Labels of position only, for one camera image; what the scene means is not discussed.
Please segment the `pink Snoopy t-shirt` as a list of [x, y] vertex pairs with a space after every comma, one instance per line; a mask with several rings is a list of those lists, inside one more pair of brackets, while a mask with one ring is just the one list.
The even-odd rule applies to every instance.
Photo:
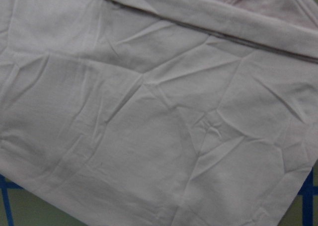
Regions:
[[0, 0], [0, 172], [89, 226], [276, 226], [317, 158], [313, 0]]

